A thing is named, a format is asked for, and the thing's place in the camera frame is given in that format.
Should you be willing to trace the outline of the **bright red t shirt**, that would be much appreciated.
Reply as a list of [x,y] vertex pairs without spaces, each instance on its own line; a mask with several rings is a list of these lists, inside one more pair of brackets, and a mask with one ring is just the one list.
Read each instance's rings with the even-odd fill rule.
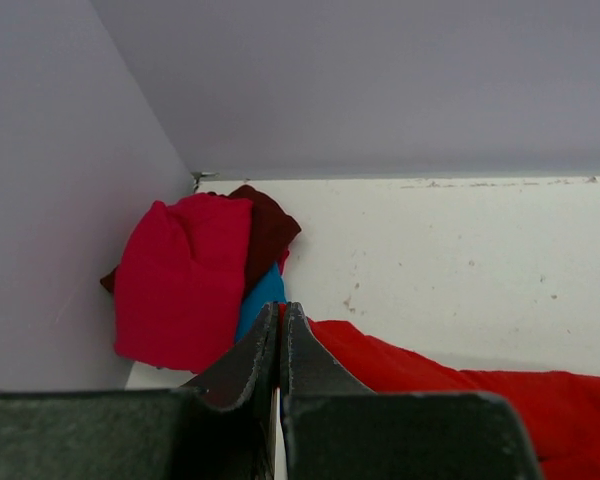
[[458,370],[278,307],[292,479],[600,479],[600,377]]

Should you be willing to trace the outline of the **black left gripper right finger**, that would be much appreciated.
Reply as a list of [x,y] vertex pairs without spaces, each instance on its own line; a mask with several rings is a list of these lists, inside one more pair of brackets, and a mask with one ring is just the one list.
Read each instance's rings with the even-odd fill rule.
[[486,392],[379,394],[315,337],[281,322],[280,418],[290,479],[540,479],[519,415]]

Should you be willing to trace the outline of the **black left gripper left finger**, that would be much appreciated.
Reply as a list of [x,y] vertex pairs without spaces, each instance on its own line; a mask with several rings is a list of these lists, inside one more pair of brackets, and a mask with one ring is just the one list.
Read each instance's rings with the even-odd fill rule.
[[0,479],[271,479],[279,308],[170,389],[0,393]]

